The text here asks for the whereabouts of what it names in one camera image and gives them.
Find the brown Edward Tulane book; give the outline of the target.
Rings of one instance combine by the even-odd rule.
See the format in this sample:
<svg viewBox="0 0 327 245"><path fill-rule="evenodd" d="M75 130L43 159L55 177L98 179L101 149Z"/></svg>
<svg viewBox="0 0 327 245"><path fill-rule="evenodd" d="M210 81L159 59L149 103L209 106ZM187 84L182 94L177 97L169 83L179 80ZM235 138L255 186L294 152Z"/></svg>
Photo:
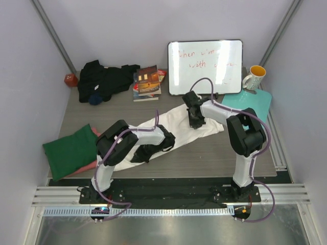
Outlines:
<svg viewBox="0 0 327 245"><path fill-rule="evenodd" d="M140 68L136 71L138 93L141 96L161 94L157 66Z"/></svg>

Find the red Treehouse book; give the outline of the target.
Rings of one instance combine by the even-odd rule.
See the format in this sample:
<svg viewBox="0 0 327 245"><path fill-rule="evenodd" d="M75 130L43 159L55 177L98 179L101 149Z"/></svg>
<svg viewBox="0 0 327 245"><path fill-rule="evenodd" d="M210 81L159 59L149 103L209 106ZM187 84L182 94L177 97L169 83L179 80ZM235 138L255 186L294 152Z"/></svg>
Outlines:
<svg viewBox="0 0 327 245"><path fill-rule="evenodd" d="M158 70L158 77L159 77L159 82L161 83L164 78L166 77L167 71L159 69Z"/></svg>

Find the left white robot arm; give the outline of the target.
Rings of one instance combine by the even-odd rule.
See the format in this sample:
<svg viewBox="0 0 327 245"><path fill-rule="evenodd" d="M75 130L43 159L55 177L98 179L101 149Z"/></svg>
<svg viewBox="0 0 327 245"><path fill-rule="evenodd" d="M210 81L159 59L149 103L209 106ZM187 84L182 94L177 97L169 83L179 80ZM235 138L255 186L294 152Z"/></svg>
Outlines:
<svg viewBox="0 0 327 245"><path fill-rule="evenodd" d="M116 165L121 163L132 149L130 162L148 163L159 152L171 150L175 136L163 125L155 122L152 127L135 127L118 120L97 141L97 167L91 179L89 199L102 204L108 200L111 177Z"/></svg>

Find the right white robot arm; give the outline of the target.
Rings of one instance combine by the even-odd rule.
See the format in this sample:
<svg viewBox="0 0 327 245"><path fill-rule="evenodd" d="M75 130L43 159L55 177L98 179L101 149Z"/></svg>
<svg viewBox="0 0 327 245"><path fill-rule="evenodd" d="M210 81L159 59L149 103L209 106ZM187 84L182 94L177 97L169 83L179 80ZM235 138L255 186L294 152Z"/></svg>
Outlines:
<svg viewBox="0 0 327 245"><path fill-rule="evenodd" d="M227 107L208 97L200 98L194 91L186 93L182 99L187 107L191 128L202 127L206 119L227 127L230 145L236 153L230 194L238 202L247 199L254 187L253 170L257 154L267 140L255 111L251 108L238 110Z"/></svg>

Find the white t-shirt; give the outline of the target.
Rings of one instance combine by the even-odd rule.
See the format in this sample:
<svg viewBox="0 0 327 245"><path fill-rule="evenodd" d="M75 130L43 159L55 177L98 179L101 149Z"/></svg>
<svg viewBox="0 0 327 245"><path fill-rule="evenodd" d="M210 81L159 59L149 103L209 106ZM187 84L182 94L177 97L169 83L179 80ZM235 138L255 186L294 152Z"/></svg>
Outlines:
<svg viewBox="0 0 327 245"><path fill-rule="evenodd" d="M155 119L148 120L142 124L139 124L139 127L153 127ZM159 116L159 124L163 125L169 132L171 132L175 137L175 145L168 152L159 152L154 154L150 160L160 157L166 153L189 144L198 138L203 138L213 134L217 134L224 131L223 125L216 122L213 119L206 119L205 124L198 129L192 129L189 125L188 111L186 110L186 105L182 104L178 107L171 109L170 111L161 114ZM139 166L142 163L132 163L131 159L134 152L136 151L137 146L133 147L125 159L115 166L114 172L121 170L129 169L135 166Z"/></svg>

